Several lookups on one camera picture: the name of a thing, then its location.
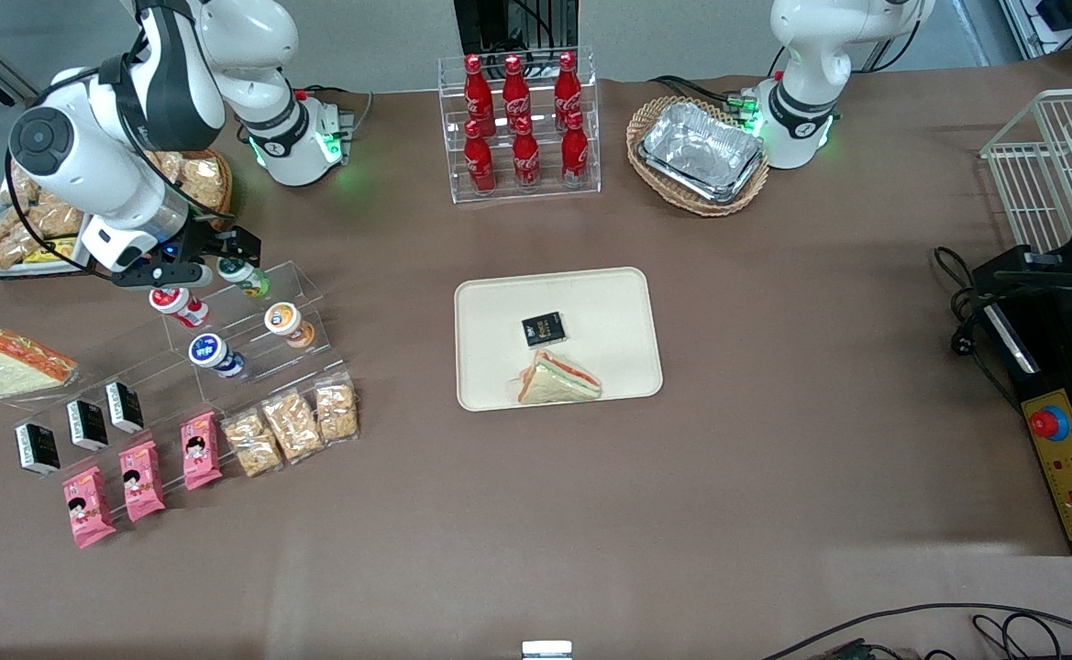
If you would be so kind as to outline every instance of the sandwich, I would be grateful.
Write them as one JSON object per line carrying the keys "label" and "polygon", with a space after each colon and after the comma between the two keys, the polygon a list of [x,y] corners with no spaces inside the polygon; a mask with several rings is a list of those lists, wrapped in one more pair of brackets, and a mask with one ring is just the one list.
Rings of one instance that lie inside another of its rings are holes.
{"label": "sandwich", "polygon": [[0,398],[57,388],[71,378],[75,360],[0,329]]}
{"label": "sandwich", "polygon": [[536,359],[523,372],[519,402],[526,405],[593,401],[601,396],[601,384],[592,373],[552,355],[536,351]]}

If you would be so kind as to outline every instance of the red glass bottle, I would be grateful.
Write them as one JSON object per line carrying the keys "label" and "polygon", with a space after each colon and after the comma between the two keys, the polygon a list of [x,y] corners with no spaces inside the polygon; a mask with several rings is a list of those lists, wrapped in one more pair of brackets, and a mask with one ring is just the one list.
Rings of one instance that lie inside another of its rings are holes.
{"label": "red glass bottle", "polygon": [[506,72],[506,79],[503,80],[503,104],[507,111],[507,129],[515,133],[518,118],[531,118],[532,93],[527,89],[527,80],[523,79],[523,59],[520,59],[519,55],[507,55],[503,70]]}
{"label": "red glass bottle", "polygon": [[515,151],[516,183],[522,193],[533,193],[539,188],[539,142],[532,137],[531,117],[516,118]]}
{"label": "red glass bottle", "polygon": [[474,192],[482,197],[494,193],[491,147],[482,139],[481,125],[472,118],[466,120],[466,146],[463,154],[466,156],[466,168],[470,170],[470,180],[474,183]]}
{"label": "red glass bottle", "polygon": [[561,142],[561,175],[566,188],[582,188],[589,177],[589,136],[585,135],[585,116],[578,109],[565,118],[568,133]]}
{"label": "red glass bottle", "polygon": [[555,129],[564,133],[565,120],[580,111],[580,79],[577,78],[577,54],[561,54],[561,77],[555,79]]}
{"label": "red glass bottle", "polygon": [[482,78],[482,59],[476,54],[466,55],[466,110],[478,122],[482,137],[494,135],[494,101],[491,87]]}

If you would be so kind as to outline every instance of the brown table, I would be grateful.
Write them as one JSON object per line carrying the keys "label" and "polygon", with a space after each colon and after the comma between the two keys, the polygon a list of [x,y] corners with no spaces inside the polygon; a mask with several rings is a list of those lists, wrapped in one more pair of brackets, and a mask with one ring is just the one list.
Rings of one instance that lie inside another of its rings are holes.
{"label": "brown table", "polygon": [[[0,657],[517,657],[567,638],[586,660],[749,659],[930,600],[1072,617],[1030,444],[948,350],[929,267],[940,243],[972,264],[1009,244],[977,150],[1068,86],[1069,58],[858,76],[815,162],[719,221],[625,162],[653,85],[604,86],[604,193],[569,200],[452,206],[432,93],[378,99],[354,164],[312,188],[225,136],[268,262],[325,289],[363,437],[77,551],[0,406]],[[460,408],[460,282],[619,266],[650,281],[657,396]],[[91,280],[0,283],[0,322],[62,350],[152,314]],[[955,612],[855,633],[979,649]]]}

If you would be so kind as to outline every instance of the red switch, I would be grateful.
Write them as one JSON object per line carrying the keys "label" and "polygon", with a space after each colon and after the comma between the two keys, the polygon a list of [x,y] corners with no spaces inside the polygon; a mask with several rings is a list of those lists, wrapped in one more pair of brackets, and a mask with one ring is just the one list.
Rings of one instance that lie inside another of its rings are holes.
{"label": "red switch", "polygon": [[1069,418],[1061,409],[1046,405],[1029,416],[1029,428],[1040,437],[1060,441],[1069,437]]}

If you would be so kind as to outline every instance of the pink wrapper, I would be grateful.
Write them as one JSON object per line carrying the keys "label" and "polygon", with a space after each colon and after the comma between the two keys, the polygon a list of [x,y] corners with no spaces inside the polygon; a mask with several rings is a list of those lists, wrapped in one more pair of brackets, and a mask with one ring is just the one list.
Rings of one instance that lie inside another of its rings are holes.
{"label": "pink wrapper", "polygon": [[184,488],[200,489],[222,477],[218,469],[218,423],[213,412],[197,416],[181,425],[184,455]]}
{"label": "pink wrapper", "polygon": [[62,494],[71,512],[71,536],[79,548],[90,546],[101,538],[116,531],[111,526],[111,511],[104,497],[104,476],[99,467],[85,469],[62,483]]}
{"label": "pink wrapper", "polygon": [[157,444],[149,440],[120,452],[123,475],[123,504],[129,507],[129,520],[135,523],[154,511],[165,510],[165,483],[160,477]]}

